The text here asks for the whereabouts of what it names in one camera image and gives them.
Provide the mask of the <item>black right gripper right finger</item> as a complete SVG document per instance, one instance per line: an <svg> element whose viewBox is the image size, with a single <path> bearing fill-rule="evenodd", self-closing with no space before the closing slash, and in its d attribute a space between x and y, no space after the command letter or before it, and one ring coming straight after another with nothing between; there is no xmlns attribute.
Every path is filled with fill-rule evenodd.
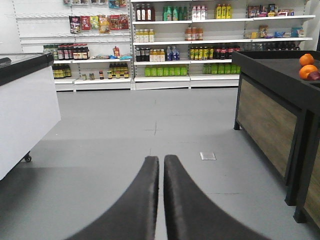
<svg viewBox="0 0 320 240"><path fill-rule="evenodd" d="M164 157L163 198L169 240L264 240L196 185L176 155Z"/></svg>

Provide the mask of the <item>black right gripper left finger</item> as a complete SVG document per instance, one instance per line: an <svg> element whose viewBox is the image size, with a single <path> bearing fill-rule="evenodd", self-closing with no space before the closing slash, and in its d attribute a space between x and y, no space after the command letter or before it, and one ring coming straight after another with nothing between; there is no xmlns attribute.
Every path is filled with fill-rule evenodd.
<svg viewBox="0 0 320 240"><path fill-rule="evenodd" d="M159 200L159 159L147 156L121 197L69 240L153 240Z"/></svg>

